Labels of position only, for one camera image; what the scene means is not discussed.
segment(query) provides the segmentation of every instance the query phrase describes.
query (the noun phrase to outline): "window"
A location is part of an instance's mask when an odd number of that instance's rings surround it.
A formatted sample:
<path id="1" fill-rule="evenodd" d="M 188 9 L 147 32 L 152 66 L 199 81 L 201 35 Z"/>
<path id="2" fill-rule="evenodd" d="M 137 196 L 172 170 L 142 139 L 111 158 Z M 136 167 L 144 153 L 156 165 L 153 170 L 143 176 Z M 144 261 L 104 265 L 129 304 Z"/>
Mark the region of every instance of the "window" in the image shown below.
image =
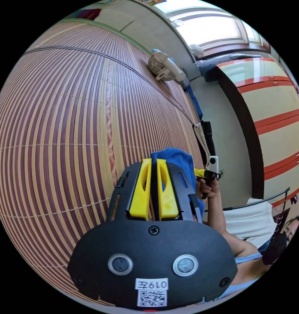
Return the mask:
<path id="1" fill-rule="evenodd" d="M 232 14 L 200 0 L 168 0 L 155 6 L 188 45 L 204 50 L 231 44 L 263 46 L 261 36 Z"/>

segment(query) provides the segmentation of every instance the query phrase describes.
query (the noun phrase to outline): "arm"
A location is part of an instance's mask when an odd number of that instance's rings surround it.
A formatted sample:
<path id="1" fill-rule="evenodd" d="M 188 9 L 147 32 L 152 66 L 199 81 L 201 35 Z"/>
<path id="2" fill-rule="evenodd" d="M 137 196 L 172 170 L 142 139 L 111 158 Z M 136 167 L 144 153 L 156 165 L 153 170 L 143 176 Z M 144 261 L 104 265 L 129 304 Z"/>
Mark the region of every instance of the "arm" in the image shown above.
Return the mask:
<path id="1" fill-rule="evenodd" d="M 207 186 L 201 178 L 198 181 L 201 183 L 201 192 L 207 193 L 208 197 L 207 225 L 218 231 L 225 238 L 235 256 L 248 256 L 257 253 L 257 248 L 252 243 L 240 240 L 227 232 L 218 181 L 214 180 L 210 186 Z"/>

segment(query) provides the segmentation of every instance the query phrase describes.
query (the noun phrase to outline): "bamboo mat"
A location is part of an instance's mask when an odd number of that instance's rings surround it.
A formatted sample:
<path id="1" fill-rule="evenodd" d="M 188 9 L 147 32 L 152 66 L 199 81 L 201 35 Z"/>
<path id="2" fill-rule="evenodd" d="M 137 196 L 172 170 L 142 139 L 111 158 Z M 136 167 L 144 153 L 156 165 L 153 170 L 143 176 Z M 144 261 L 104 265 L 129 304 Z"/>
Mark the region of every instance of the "bamboo mat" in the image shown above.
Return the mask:
<path id="1" fill-rule="evenodd" d="M 85 300 L 67 263 L 80 237 L 105 221 L 123 170 L 167 147 L 203 167 L 194 108 L 174 81 L 154 79 L 147 60 L 108 30 L 59 23 L 0 94 L 1 221 L 44 280 Z"/>

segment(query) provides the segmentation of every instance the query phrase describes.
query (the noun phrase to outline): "light blue shirt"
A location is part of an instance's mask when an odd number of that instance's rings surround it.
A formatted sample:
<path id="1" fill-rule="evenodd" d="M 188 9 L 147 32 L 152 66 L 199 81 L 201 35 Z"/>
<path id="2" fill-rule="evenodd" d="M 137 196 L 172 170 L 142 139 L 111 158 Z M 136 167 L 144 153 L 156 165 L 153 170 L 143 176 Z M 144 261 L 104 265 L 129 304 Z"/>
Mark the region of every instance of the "light blue shirt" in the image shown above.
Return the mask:
<path id="1" fill-rule="evenodd" d="M 245 257 L 236 257 L 234 260 L 235 260 L 235 263 L 236 264 L 241 264 L 241 263 L 244 263 L 244 262 L 247 262 L 247 261 L 252 261 L 252 260 L 255 260 L 255 259 L 258 259 L 258 258 L 261 258 L 262 255 L 260 253 L 255 253 L 255 254 L 252 254 L 252 255 L 249 255 L 249 256 L 245 256 Z M 230 285 L 227 290 L 218 298 L 212 300 L 212 301 L 216 301 L 216 300 L 220 300 L 224 297 L 226 297 L 227 295 L 231 294 L 231 293 L 234 293 L 240 289 L 246 289 L 248 288 L 249 286 L 251 286 L 255 281 L 257 281 L 259 278 L 257 279 L 254 279 L 252 281 L 249 281 L 249 282 L 245 282 L 243 284 L 239 284 L 239 285 Z M 202 302 L 199 302 L 197 304 L 204 304 L 204 303 L 207 303 L 206 301 L 202 301 Z"/>

